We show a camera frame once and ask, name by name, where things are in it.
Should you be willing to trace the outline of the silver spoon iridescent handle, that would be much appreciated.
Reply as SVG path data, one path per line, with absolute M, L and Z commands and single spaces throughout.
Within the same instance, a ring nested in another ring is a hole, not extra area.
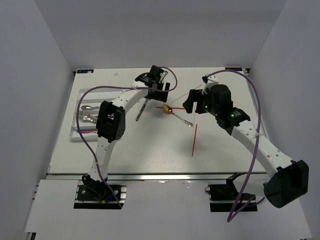
M 173 109 L 169 105 L 163 104 L 162 105 L 162 109 L 164 110 L 164 112 L 166 114 L 175 116 L 176 118 L 181 120 L 184 124 L 186 124 L 188 127 L 190 127 L 190 128 L 193 127 L 193 123 L 192 122 L 189 122 L 189 121 L 185 120 L 184 118 L 180 117 L 179 115 L 177 115 L 176 113 L 174 113 Z

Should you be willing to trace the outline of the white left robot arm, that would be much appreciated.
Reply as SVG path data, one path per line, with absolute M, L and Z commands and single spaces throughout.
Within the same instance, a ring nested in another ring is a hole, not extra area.
M 168 98 L 169 83 L 164 83 L 165 70 L 153 65 L 149 72 L 136 77 L 130 87 L 112 101 L 104 100 L 99 107 L 96 129 L 97 148 L 92 167 L 82 177 L 88 193 L 99 200 L 105 196 L 104 182 L 108 179 L 108 166 L 112 151 L 126 129 L 126 113 L 141 99 L 165 102 Z

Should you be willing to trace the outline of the gold spoon pink handle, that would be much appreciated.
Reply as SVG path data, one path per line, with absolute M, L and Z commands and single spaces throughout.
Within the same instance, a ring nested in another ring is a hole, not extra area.
M 82 105 L 80 108 L 82 111 L 94 111 L 94 110 L 98 110 L 100 107 L 99 106 Z

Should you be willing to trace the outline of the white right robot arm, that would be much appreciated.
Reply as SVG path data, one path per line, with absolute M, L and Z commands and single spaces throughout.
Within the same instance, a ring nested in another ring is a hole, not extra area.
M 225 192 L 229 198 L 236 200 L 243 193 L 258 195 L 266 197 L 274 207 L 282 208 L 308 192 L 309 166 L 303 160 L 294 161 L 265 136 L 258 135 L 249 115 L 234 107 L 226 85 L 191 89 L 182 106 L 188 114 L 213 115 L 217 124 L 245 146 L 266 171 L 267 177 L 250 179 L 245 189 L 236 181 L 228 184 Z

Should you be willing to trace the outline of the silver spoon patterned handle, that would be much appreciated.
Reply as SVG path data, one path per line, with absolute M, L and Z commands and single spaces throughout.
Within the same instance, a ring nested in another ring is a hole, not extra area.
M 143 113 L 143 111 L 144 111 L 144 109 L 145 109 L 148 101 L 149 101 L 149 99 L 146 98 L 145 101 L 144 101 L 144 103 L 143 103 L 143 105 L 141 106 L 141 108 L 140 108 L 140 110 L 139 110 L 136 118 L 135 118 L 135 121 L 136 121 L 136 122 L 140 119 L 140 117 L 141 117 L 141 115 L 142 115 L 142 113 Z

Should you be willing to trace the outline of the fork with pink handle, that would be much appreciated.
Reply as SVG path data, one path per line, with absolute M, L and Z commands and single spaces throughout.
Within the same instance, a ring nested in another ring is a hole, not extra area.
M 96 116 L 91 115 L 91 114 L 89 114 L 89 113 L 87 113 L 85 111 L 79 111 L 78 117 L 81 119 L 84 116 L 87 116 L 87 117 L 92 118 L 92 119 L 98 119 Z

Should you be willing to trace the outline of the knife with teal handle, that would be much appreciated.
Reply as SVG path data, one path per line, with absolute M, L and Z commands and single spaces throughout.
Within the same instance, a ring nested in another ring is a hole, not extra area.
M 82 122 L 91 123 L 91 124 L 96 124 L 97 123 L 97 119 L 96 118 L 90 118 L 90 117 L 87 117 L 87 116 L 83 116 L 80 120 Z

